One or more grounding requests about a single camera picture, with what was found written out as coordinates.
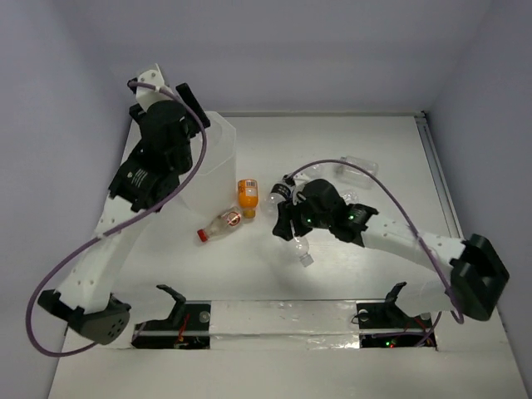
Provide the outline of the black label small bottle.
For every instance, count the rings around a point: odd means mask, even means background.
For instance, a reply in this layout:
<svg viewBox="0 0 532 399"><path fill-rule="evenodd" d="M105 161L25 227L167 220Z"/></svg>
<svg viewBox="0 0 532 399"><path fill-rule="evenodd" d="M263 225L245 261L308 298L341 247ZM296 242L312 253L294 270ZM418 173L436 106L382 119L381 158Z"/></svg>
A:
<svg viewBox="0 0 532 399"><path fill-rule="evenodd" d="M285 175L272 186L266 199L266 203L268 205L277 205L286 200L290 200L295 186L294 179L289 175Z"/></svg>

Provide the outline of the clear bottle white cap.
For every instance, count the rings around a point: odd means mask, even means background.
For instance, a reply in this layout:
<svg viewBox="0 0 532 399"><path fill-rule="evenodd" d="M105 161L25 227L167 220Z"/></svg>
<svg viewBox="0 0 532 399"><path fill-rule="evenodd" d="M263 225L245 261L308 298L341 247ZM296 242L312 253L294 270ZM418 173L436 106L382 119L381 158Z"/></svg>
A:
<svg viewBox="0 0 532 399"><path fill-rule="evenodd" d="M313 257L309 253L309 242L305 237L294 237L289 243L302 266L308 267L313 263Z"/></svg>

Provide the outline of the orange juice bottle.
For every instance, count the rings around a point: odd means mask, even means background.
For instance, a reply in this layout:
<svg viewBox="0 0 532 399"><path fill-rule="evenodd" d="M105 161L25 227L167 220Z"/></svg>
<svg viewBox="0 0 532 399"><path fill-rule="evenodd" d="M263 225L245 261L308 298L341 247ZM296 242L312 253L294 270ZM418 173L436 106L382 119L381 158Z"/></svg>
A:
<svg viewBox="0 0 532 399"><path fill-rule="evenodd" d="M253 219L259 204L258 183L253 179L240 180L237 184L238 203L246 219Z"/></svg>

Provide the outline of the clear bottle red cap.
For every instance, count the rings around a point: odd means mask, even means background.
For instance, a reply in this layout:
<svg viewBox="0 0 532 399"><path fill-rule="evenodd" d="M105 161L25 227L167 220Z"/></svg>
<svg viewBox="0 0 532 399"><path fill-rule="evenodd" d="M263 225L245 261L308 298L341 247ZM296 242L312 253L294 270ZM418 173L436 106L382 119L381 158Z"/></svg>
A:
<svg viewBox="0 0 532 399"><path fill-rule="evenodd" d="M243 215L239 207L232 207L218 214L209 225L199 229L197 235L202 243L212 238L232 233L242 222Z"/></svg>

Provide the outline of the clear bottle blue cap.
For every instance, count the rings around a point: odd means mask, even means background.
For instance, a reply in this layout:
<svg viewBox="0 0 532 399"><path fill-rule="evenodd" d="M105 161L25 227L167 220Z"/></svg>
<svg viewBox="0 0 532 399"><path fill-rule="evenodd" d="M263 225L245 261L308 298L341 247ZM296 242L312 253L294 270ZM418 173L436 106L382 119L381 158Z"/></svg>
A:
<svg viewBox="0 0 532 399"><path fill-rule="evenodd" d="M357 204L359 202L357 192L354 190L342 190L339 192L339 195L345 204Z"/></svg>

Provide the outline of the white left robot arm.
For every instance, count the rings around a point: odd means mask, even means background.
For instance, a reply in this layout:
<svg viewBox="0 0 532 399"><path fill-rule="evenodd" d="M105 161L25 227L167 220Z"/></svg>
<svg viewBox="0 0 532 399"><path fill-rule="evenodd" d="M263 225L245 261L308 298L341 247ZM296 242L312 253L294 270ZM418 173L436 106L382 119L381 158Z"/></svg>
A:
<svg viewBox="0 0 532 399"><path fill-rule="evenodd" d="M210 121L190 87L170 88L158 64L127 82L135 95L129 115L140 139L114 175L92 238L67 255L37 286L27 305L39 306L92 346L115 341L130 321L130 305L111 292L140 233L195 177L207 152Z"/></svg>

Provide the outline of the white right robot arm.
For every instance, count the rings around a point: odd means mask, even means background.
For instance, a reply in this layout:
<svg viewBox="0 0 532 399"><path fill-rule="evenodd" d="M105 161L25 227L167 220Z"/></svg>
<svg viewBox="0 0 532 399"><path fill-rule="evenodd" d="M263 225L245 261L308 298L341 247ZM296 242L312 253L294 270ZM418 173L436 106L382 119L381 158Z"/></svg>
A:
<svg viewBox="0 0 532 399"><path fill-rule="evenodd" d="M477 320L491 318L510 274L484 236L450 238L387 218L377 209L349 204L327 180L290 189L277 205L273 235L290 241L325 229L343 243L396 255L436 273L421 288L395 285L382 306L384 319L401 326L422 313L451 312Z"/></svg>

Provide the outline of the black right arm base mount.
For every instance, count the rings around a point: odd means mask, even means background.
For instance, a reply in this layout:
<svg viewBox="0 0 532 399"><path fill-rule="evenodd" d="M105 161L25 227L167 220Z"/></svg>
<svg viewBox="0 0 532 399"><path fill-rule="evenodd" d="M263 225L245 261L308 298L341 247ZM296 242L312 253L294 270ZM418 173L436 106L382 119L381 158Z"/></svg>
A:
<svg viewBox="0 0 532 399"><path fill-rule="evenodd" d="M437 347L431 316L410 317L396 305L405 286L397 283L381 302L357 303L350 323L359 328L362 348Z"/></svg>

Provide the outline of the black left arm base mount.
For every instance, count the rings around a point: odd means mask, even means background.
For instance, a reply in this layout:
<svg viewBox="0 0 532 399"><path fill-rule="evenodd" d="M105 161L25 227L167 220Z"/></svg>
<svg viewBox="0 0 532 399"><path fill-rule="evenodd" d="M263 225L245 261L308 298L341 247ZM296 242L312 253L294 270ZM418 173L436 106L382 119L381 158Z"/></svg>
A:
<svg viewBox="0 0 532 399"><path fill-rule="evenodd" d="M166 284L156 287L169 294L175 303L166 318L136 324L131 346L151 350L210 349L211 302L188 302L185 296Z"/></svg>

